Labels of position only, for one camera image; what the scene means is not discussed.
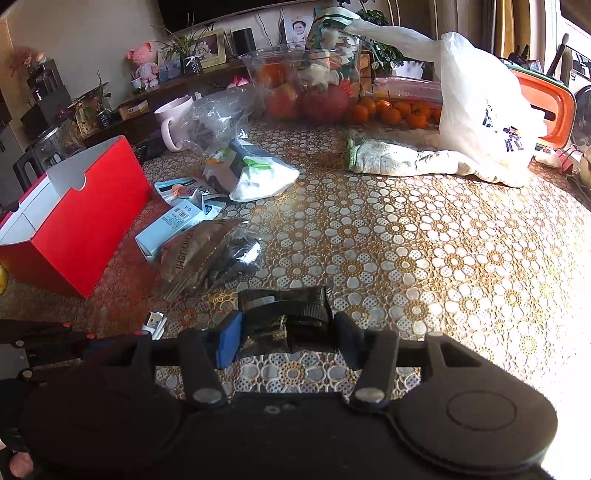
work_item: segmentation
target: barcode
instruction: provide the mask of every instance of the barcode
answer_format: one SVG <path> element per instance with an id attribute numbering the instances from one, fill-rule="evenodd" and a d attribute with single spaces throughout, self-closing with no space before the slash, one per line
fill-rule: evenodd
<path id="1" fill-rule="evenodd" d="M 190 215 L 187 212 L 185 212 L 182 208 L 176 207 L 174 211 L 178 213 L 183 220 L 186 220 L 190 217 Z"/>

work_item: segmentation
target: mug handle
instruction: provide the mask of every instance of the mug handle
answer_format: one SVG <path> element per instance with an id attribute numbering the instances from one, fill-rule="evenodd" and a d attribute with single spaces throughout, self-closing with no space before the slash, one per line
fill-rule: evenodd
<path id="1" fill-rule="evenodd" d="M 162 132 L 162 139 L 164 140 L 164 145 L 168 148 L 171 152 L 180 152 L 182 147 L 177 147 L 172 137 L 170 136 L 170 122 L 173 121 L 174 118 L 169 117 L 162 122 L 162 126 L 160 127 L 160 131 Z"/>

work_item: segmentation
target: pink mug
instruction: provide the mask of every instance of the pink mug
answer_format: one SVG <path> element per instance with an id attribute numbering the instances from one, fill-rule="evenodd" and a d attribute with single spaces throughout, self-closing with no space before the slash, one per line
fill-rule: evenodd
<path id="1" fill-rule="evenodd" d="M 154 112 L 158 122 L 161 123 L 164 145 L 166 145 L 171 152 L 180 152 L 187 149 L 187 147 L 178 139 L 178 129 L 180 127 L 178 120 L 192 104 L 193 98 L 187 95 L 166 103 Z"/>

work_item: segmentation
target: framed photo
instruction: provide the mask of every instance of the framed photo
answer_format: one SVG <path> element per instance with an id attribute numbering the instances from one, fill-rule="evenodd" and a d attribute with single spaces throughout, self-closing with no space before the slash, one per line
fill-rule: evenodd
<path id="1" fill-rule="evenodd" d="M 160 83 L 166 80 L 175 79 L 181 75 L 181 57 L 178 53 L 173 53 L 170 60 L 166 60 L 162 55 L 162 50 L 158 50 L 158 81 Z"/>
<path id="2" fill-rule="evenodd" d="M 223 40 L 223 28 L 205 32 L 197 40 L 195 55 L 201 60 L 204 69 L 226 63 L 226 48 Z"/>
<path id="3" fill-rule="evenodd" d="M 305 47 L 306 38 L 312 28 L 314 18 L 311 15 L 284 18 L 283 30 L 285 31 L 285 42 L 292 44 L 293 48 Z"/>

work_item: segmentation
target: brown package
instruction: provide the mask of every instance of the brown package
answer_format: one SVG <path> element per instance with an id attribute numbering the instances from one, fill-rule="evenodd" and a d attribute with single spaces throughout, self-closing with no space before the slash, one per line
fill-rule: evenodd
<path id="1" fill-rule="evenodd" d="M 173 301 L 183 290 L 199 288 L 223 253 L 228 234 L 241 218 L 204 220 L 163 245 L 161 297 Z"/>

